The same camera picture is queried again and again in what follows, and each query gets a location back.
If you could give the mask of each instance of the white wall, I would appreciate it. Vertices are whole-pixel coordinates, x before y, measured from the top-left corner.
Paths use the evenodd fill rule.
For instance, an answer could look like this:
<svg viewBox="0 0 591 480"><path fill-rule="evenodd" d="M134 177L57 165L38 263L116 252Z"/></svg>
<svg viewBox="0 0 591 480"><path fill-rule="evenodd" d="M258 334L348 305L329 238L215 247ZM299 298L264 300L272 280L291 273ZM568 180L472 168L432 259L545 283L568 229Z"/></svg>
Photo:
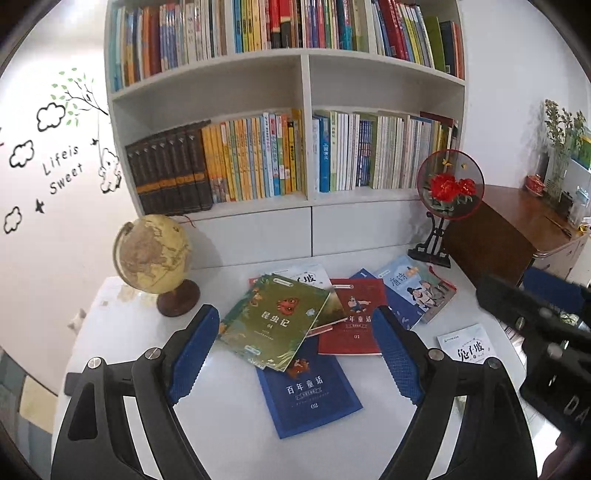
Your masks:
<svg viewBox="0 0 591 480"><path fill-rule="evenodd" d="M541 105L591 117L589 81L549 20L527 0L458 0L467 55L463 149L487 183L519 187L535 173Z"/></svg>
<svg viewBox="0 0 591 480"><path fill-rule="evenodd" d="M66 113L59 126L38 130L38 110L53 102L50 95L56 96L56 105L64 105L59 97L65 94L61 85L67 85L73 96L82 96L74 82L84 82L84 75L96 98L92 103L108 109L105 8L106 0L62 0L33 29L0 78L0 221L14 206L22 216L16 230L7 234L0 229L0 345L54 391L74 341L67 323L79 308L90 306L104 278L115 274L112 241L119 227L136 217L124 181L119 188L112 184L110 191L99 177L99 146L92 145L93 139L100 140L101 149L115 151L107 115L74 100L67 108L73 114ZM21 158L23 167L11 167L14 147L29 140L33 159L24 163ZM109 178L116 182L116 159L105 153L103 163L107 161L112 164ZM55 185L52 194L52 182L60 179L64 187ZM35 211L37 199L44 203L44 213Z"/></svg>

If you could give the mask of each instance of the globe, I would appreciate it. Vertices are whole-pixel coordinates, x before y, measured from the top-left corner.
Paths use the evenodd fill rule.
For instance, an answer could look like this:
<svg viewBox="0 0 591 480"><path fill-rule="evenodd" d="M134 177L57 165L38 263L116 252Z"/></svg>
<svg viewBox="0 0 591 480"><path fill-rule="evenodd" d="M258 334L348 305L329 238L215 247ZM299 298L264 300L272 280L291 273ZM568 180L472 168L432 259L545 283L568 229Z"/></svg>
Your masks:
<svg viewBox="0 0 591 480"><path fill-rule="evenodd" d="M145 215L126 223L113 245L113 263L128 285L160 294L157 306L165 316L188 312L199 299L199 287L185 276L191 245L183 227L164 215Z"/></svg>

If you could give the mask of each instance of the tabletop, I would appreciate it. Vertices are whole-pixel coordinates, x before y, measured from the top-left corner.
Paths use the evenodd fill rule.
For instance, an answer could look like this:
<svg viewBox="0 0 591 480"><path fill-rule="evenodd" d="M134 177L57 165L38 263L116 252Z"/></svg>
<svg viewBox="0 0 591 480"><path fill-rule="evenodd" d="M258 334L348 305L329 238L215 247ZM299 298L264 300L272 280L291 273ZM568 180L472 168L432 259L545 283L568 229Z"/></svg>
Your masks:
<svg viewBox="0 0 591 480"><path fill-rule="evenodd" d="M296 260L194 270L190 278L201 288L199 304L188 314L166 318L155 308L155 296L126 286L118 277L105 280L78 335L67 372L82 372L91 357L107 363L137 359L153 346L162 347L184 328L203 303L223 316L248 289L248 279L295 263L322 264L332 278L349 277L361 268L375 271L408 247L386 247ZM517 353L499 323L483 312L475 289L457 265L434 268L457 287L451 302L428 324L414 331L427 347L437 335L475 323L485 329L498 358L516 387L525 378ZM176 415L212 480L378 479L412 417L415 407L401 396L380 356L338 357L363 409L323 427L280 440L268 412L256 369L216 342L190 395L175 406ZM59 394L52 452L69 397ZM161 478L141 426L133 398L125 399L129 425L144 473ZM449 464L460 427L452 411L431 477Z"/></svg>

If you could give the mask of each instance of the globe base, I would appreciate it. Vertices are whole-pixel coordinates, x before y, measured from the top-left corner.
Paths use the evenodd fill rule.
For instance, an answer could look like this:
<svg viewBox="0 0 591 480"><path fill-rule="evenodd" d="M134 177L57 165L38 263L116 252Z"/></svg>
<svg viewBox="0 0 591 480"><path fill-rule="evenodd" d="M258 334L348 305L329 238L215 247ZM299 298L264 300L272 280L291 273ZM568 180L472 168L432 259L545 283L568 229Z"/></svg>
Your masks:
<svg viewBox="0 0 591 480"><path fill-rule="evenodd" d="M158 295L156 306L165 317L178 317L191 310L200 296L199 286L192 280L184 280L174 290Z"/></svg>

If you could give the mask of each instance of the globe stand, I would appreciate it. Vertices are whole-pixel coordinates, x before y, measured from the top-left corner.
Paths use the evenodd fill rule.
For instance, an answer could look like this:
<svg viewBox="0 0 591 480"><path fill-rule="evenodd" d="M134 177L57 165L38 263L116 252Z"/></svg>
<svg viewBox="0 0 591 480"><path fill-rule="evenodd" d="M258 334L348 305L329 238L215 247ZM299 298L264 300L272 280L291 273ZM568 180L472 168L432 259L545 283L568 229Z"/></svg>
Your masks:
<svg viewBox="0 0 591 480"><path fill-rule="evenodd" d="M174 290L158 295L156 306L165 317L179 317L191 310L200 296L199 286L192 280L184 280Z"/></svg>
<svg viewBox="0 0 591 480"><path fill-rule="evenodd" d="M433 227L431 228L431 233L427 237L427 241L422 244L417 244L416 247L411 248L408 250L408 256L414 260L419 260L419 262L425 263L432 263L435 265L439 265L440 267L451 268L452 264L449 260L449 254L443 249L443 234L445 233L445 229L443 228L443 222L445 218L441 218L439 221L439 226L435 226L435 217L431 212L427 212L427 216L431 219L431 223ZM431 244L431 240L433 241L433 246L431 247L431 252L429 253L429 245Z"/></svg>

